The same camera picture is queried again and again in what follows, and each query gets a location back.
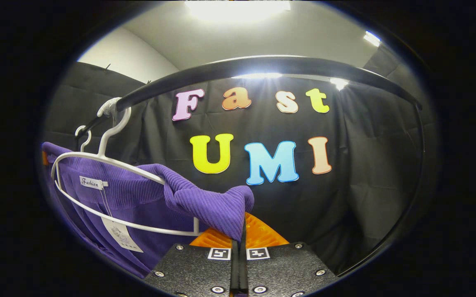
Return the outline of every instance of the bolt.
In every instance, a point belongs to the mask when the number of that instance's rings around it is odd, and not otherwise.
[[[219,293],[223,293],[225,290],[224,290],[222,287],[220,287],[220,286],[215,286],[215,287],[212,288],[212,291],[213,291],[214,293],[218,293],[218,294],[219,294]]]
[[[257,286],[256,288],[254,288],[255,293],[264,293],[267,290],[268,290],[268,288],[266,288],[264,286]]]

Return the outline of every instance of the clothing tag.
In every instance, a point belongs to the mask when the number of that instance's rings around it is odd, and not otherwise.
[[[83,177],[81,175],[79,175],[79,177],[80,177],[80,184],[88,188],[102,190],[104,189],[104,186],[107,186],[107,181],[102,182],[101,180],[90,179],[88,177]]]
[[[104,226],[106,226],[109,234],[111,234],[113,239],[115,239],[121,247],[126,248],[127,250],[133,250],[134,252],[143,252],[130,237],[128,228],[124,224],[119,224],[106,218],[102,218],[102,222],[104,223]]]

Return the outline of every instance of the white wall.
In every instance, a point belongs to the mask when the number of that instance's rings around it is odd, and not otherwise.
[[[78,62],[113,70],[143,83],[179,71],[145,41],[117,28],[90,47]]]

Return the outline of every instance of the ribbed knit fabric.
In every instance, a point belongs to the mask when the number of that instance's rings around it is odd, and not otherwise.
[[[42,150],[47,153],[49,169],[55,159],[66,148],[45,142]],[[177,231],[192,231],[192,218],[200,220],[200,231],[208,226],[221,231],[230,238],[240,241],[245,220],[245,212],[251,211],[253,193],[248,186],[237,186],[226,193],[201,190],[178,173],[164,165],[141,165],[138,168],[164,178],[162,185],[150,179],[120,169],[113,165],[86,158],[65,158],[59,163],[63,188],[74,199],[103,214],[135,224]],[[107,181],[104,192],[82,186],[80,176]],[[48,177],[51,199],[59,206],[61,214],[68,218],[68,224],[95,248],[106,250],[109,258],[116,263],[144,277],[175,243],[188,244],[191,236],[167,235],[127,227],[130,237],[144,251],[133,252],[119,246],[108,233],[99,216],[83,210],[69,201],[54,188]]]

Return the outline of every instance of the white ceiling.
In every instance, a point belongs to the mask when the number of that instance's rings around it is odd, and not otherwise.
[[[256,22],[244,21],[232,11],[223,12],[224,20],[199,19],[185,4],[164,2],[123,27],[179,70],[263,54],[323,58],[362,67],[377,50],[363,39],[364,28],[324,4],[293,1],[290,11]]]

